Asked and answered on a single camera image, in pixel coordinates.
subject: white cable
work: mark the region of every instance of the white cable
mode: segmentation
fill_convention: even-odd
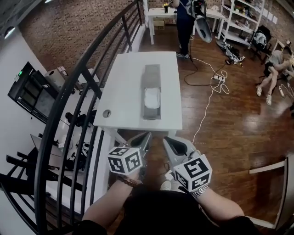
[[[286,91],[289,93],[289,95],[290,95],[292,98],[294,98],[294,91],[293,91],[292,87],[289,85],[289,83],[288,83],[289,90],[288,90],[287,87],[285,87],[283,84],[281,84],[281,85],[279,86],[279,88],[282,88],[282,86],[286,89]]]
[[[201,61],[202,63],[209,65],[209,66],[211,67],[212,71],[213,71],[216,75],[218,75],[219,77],[223,77],[224,79],[227,78],[228,74],[227,74],[227,72],[226,72],[225,70],[222,70],[222,71],[221,71],[221,75],[219,75],[219,74],[217,74],[217,73],[214,71],[214,69],[212,68],[212,66],[211,66],[210,64],[208,64],[208,63],[206,63],[206,62],[204,62],[204,61],[202,61],[202,60],[196,59],[196,58],[193,58],[193,59],[194,59],[194,60],[197,60],[197,61]],[[199,130],[201,129],[202,122],[203,122],[203,120],[204,120],[205,117],[206,117],[207,108],[208,108],[208,106],[209,106],[209,104],[210,104],[210,98],[212,97],[213,92],[215,91],[215,92],[217,92],[217,93],[220,93],[221,91],[224,91],[226,94],[229,94],[229,93],[230,93],[228,87],[225,85],[225,82],[220,81],[220,82],[218,83],[217,86],[212,87],[212,79],[213,79],[213,78],[214,78],[214,77],[212,77],[212,78],[210,79],[210,87],[212,88],[212,90],[211,90],[211,95],[210,95],[210,97],[209,97],[209,99],[208,99],[208,105],[207,105],[206,108],[205,108],[205,114],[204,114],[203,119],[201,120],[201,123],[200,123],[200,125],[199,125],[199,128],[198,128],[198,130],[196,131],[196,133],[195,133],[195,135],[194,135],[194,137],[193,137],[193,142],[192,142],[192,144],[194,143],[194,141],[195,141],[195,136],[197,135],[197,133],[198,133]]]

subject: black shirt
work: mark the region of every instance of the black shirt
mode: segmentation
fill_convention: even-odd
[[[210,222],[189,195],[173,191],[144,192],[125,202],[125,216],[116,235],[142,234],[238,234],[256,235],[258,230],[247,217],[222,222],[219,227]],[[106,230],[89,220],[80,222],[73,235],[106,235]]]

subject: staircase railing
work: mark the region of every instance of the staircase railing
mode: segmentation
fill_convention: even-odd
[[[77,189],[77,176],[78,176],[78,163],[81,157],[83,143],[88,128],[89,120],[91,113],[94,108],[94,104],[98,99],[101,98],[102,90],[104,84],[107,81],[107,76],[111,69],[112,63],[118,53],[124,53],[132,51],[132,43],[134,38],[139,30],[139,27],[142,26],[142,17],[140,11],[140,0],[134,0],[130,3],[125,9],[123,9],[92,41],[88,48],[84,51],[83,55],[78,60],[75,65],[72,73],[66,79],[61,91],[56,98],[51,112],[48,117],[48,121],[43,133],[42,141],[40,144],[38,159],[36,163],[35,171],[35,180],[34,180],[34,208],[31,207],[31,210],[35,213],[36,223],[34,223],[29,216],[22,210],[18,203],[13,199],[13,196],[10,192],[5,190],[5,194],[12,203],[13,207],[16,209],[18,214],[22,217],[25,223],[35,232],[36,234],[65,234],[69,231],[62,226],[62,188],[64,184],[64,173],[65,173],[65,163],[68,155],[68,150],[70,146],[71,137],[74,131],[75,123],[78,118],[79,111],[82,107],[83,101],[86,97],[86,94],[89,89],[94,91],[88,112],[86,114],[85,122],[82,127],[82,132],[80,135],[80,140],[77,148],[77,154],[74,162],[73,175],[71,181],[71,196],[70,196],[70,225],[74,225],[76,220],[81,220],[85,212],[85,196],[86,196],[86,187],[88,181],[88,174],[90,168],[90,160],[93,152],[94,142],[97,134],[97,127],[94,127],[91,139],[89,150],[87,154],[87,159],[85,163],[84,170],[84,180],[82,185],[82,198],[81,198],[81,210],[80,215],[77,216],[75,212],[75,193]],[[92,72],[89,72],[88,68],[92,63],[95,63]],[[58,175],[58,184],[57,184],[57,227],[52,223],[49,223],[46,218],[46,181],[48,175],[48,165],[51,154],[51,149],[54,141],[54,137],[57,131],[59,120],[62,117],[65,105],[71,95],[74,86],[76,85],[78,78],[82,74],[86,79],[87,83],[85,84],[83,91],[80,95],[77,106],[74,110],[73,117],[68,128],[67,137],[65,140],[62,157],[61,157],[61,166],[59,169]],[[94,80],[94,76],[97,75],[99,78],[99,83],[97,84]],[[101,151],[101,145],[103,141],[104,132],[101,131],[98,150],[96,153],[96,162],[94,165],[94,172],[97,170],[99,155]],[[96,181],[96,174],[93,174],[92,182]],[[94,188],[95,184],[91,186],[90,193],[90,203],[93,203],[94,198]]]

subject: standing person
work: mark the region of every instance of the standing person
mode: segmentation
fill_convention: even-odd
[[[74,227],[73,235],[107,235],[106,229],[123,206],[124,218],[115,235],[259,234],[238,204],[216,194],[207,185],[193,195],[178,191],[141,190],[130,196],[138,183],[138,171],[118,179],[120,181],[116,181],[88,208],[82,222]],[[199,205],[218,226],[205,216]]]
[[[290,47],[285,46],[283,51],[275,50],[272,53],[271,57],[268,58],[266,61],[265,70],[263,72],[266,78],[262,81],[260,85],[256,87],[256,94],[260,96],[262,88],[269,84],[269,82],[271,81],[270,89],[268,90],[266,95],[266,103],[268,105],[271,105],[271,93],[277,84],[277,77],[279,73],[287,74],[288,76],[290,76],[290,79],[294,77],[294,71],[290,60],[291,56],[292,51]]]
[[[170,6],[177,9],[176,26],[178,29],[178,38],[180,42],[180,51],[177,52],[177,57],[189,58],[188,45],[193,31],[194,21],[187,11],[191,12],[190,0],[170,0]]]

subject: white cloth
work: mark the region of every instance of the white cloth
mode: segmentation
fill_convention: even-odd
[[[160,107],[160,89],[159,88],[145,88],[144,104],[147,108]]]
[[[256,44],[261,44],[263,48],[266,46],[266,37],[263,33],[257,33],[254,37]]]

